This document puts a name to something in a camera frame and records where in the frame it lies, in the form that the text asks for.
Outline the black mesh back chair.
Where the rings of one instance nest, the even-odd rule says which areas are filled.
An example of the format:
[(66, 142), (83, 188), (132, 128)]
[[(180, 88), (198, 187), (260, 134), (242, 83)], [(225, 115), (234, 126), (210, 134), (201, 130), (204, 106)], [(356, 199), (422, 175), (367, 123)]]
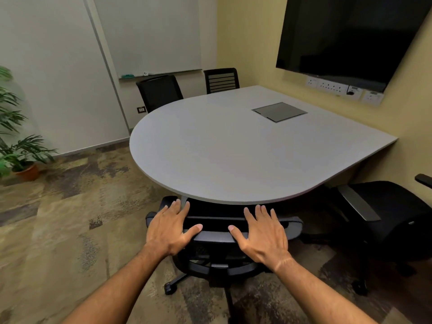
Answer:
[(184, 98), (176, 77), (172, 74), (150, 77), (136, 82), (136, 85), (147, 113)]

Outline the person's left hand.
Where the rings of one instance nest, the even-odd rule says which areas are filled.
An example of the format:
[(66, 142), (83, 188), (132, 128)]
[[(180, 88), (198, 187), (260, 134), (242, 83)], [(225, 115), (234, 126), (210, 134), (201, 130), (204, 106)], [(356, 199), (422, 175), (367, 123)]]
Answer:
[(164, 206), (150, 222), (145, 250), (151, 251), (159, 259), (176, 255), (186, 245), (182, 243), (183, 224), (190, 209), (187, 201), (181, 212), (175, 217), (169, 217), (169, 207)]

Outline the person's left forearm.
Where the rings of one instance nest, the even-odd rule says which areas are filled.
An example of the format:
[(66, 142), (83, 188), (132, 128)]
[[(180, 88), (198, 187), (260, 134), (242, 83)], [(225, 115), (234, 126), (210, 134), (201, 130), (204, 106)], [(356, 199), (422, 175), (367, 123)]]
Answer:
[(90, 294), (62, 324), (125, 324), (154, 270), (169, 249), (154, 241)]

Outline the person's right forearm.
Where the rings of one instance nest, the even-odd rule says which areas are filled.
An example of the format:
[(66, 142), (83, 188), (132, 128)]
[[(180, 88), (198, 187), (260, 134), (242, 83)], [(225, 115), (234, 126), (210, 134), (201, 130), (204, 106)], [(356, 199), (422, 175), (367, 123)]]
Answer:
[(277, 263), (273, 272), (315, 324), (378, 324), (290, 254)]

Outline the long white wall socket plate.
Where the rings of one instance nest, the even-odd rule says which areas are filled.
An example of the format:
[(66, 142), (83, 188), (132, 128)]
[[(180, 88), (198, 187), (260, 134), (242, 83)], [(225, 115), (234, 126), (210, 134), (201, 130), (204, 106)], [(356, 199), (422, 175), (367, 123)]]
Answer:
[(324, 79), (318, 79), (317, 89), (332, 93), (338, 96), (346, 95), (349, 85), (328, 81)]

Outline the black office chair grey frame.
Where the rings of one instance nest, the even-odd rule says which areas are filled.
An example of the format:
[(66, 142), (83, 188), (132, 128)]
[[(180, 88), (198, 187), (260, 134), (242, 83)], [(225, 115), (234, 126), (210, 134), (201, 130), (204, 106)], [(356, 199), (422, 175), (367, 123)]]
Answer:
[(205, 279), (210, 287), (223, 288), (229, 309), (228, 324), (239, 324), (230, 287), (242, 283), (262, 272), (271, 272), (268, 267), (249, 258), (228, 230), (229, 225), (238, 227), (248, 238), (248, 223), (242, 205), (205, 202), (181, 196), (181, 205), (190, 203), (190, 210), (183, 223), (186, 232), (196, 224), (202, 231), (182, 249), (173, 261), (182, 274), (165, 283), (165, 295), (176, 292), (178, 284), (188, 277)]

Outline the black slatted back chair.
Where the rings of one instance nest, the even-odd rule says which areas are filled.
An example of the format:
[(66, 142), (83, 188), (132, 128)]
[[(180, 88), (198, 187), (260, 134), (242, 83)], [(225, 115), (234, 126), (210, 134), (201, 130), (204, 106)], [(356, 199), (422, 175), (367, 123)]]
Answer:
[(239, 78), (235, 68), (222, 68), (203, 71), (207, 94), (239, 89)]

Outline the black wall television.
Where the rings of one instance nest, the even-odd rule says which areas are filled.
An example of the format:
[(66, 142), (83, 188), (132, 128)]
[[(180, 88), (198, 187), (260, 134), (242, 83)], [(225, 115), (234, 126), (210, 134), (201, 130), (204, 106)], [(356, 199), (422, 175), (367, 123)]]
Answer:
[(432, 0), (287, 0), (276, 67), (383, 93)]

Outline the green potted palm plant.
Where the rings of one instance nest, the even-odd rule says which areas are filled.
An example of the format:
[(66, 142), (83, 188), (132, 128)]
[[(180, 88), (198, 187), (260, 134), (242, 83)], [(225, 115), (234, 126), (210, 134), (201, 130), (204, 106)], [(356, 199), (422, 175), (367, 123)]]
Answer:
[(12, 72), (0, 65), (0, 178), (13, 173), (14, 165), (28, 161), (48, 164), (57, 154), (57, 149), (44, 146), (41, 135), (32, 134), (11, 143), (3, 138), (19, 134), (18, 127), (28, 119), (20, 109), (21, 98), (4, 86), (13, 80)]

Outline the grey whiteboard tray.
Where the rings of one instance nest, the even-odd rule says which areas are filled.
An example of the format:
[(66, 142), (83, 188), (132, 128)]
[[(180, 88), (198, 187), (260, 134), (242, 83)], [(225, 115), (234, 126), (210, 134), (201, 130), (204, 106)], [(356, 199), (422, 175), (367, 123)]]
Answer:
[(142, 77), (153, 77), (153, 76), (164, 76), (164, 75), (175, 75), (175, 74), (183, 74), (183, 73), (191, 73), (191, 72), (197, 72), (202, 71), (202, 69), (191, 69), (191, 70), (182, 70), (182, 71), (172, 71), (172, 72), (162, 72), (162, 73), (149, 73), (148, 76), (142, 76), (143, 74), (135, 75), (134, 78), (131, 79), (137, 79)]

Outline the terracotta plant pot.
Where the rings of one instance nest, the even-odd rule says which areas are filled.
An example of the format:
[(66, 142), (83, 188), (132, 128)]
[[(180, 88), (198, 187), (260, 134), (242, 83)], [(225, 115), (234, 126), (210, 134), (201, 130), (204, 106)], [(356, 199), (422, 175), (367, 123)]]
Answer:
[(15, 173), (23, 181), (35, 181), (39, 178), (40, 172), (36, 162), (23, 162), (12, 167)]

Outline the person's right hand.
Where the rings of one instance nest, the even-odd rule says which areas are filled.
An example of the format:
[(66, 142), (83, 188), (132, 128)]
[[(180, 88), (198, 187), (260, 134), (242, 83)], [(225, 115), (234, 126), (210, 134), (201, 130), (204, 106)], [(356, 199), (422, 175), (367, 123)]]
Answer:
[(261, 206), (261, 210), (264, 221), (259, 224), (255, 215), (252, 215), (248, 208), (244, 209), (248, 224), (248, 245), (239, 247), (251, 260), (276, 272), (281, 265), (292, 260), (288, 251), (288, 239), (281, 224), (280, 230), (273, 229), (270, 212), (267, 212), (266, 207)]

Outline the white whiteboard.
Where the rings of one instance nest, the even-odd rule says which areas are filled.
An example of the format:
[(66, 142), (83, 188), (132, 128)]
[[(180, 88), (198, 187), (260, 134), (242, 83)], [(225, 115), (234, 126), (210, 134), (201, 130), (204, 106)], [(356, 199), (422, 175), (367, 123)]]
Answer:
[(198, 0), (94, 0), (118, 76), (201, 69)]

